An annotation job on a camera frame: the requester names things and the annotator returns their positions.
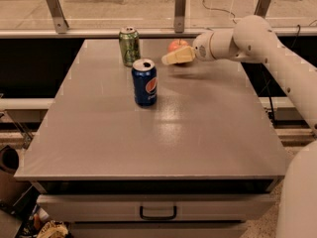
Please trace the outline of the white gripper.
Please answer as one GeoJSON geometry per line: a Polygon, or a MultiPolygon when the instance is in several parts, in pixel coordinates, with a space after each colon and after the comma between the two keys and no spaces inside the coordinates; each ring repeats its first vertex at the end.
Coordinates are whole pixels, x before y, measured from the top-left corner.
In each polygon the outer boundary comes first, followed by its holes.
{"type": "Polygon", "coordinates": [[[165,65],[192,62],[195,56],[202,61],[212,61],[210,44],[213,36],[213,32],[205,32],[196,37],[193,41],[193,47],[183,46],[178,48],[161,58],[161,61],[165,65]]]}

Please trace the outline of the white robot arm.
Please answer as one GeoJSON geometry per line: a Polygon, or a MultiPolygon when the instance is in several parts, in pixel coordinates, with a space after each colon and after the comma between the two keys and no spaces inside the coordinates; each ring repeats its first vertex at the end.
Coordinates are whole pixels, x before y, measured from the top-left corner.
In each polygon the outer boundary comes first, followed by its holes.
{"type": "MultiPolygon", "coordinates": [[[[263,17],[247,16],[232,29],[204,32],[192,45],[167,53],[161,61],[196,59],[263,64],[317,134],[317,69],[287,48],[263,17]]],[[[299,151],[287,168],[275,238],[317,238],[317,141],[299,151]]]]}

